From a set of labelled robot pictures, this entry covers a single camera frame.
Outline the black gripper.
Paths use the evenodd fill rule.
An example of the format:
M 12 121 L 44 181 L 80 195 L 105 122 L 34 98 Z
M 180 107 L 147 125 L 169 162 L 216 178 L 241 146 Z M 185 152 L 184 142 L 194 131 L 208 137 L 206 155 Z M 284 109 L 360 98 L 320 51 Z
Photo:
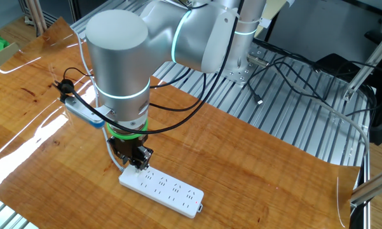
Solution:
M 109 138 L 109 145 L 124 165 L 129 162 L 136 169 L 146 170 L 153 154 L 152 149 L 144 146 L 147 138 L 148 135 L 141 135 L 134 139 L 119 139 L 112 136 Z

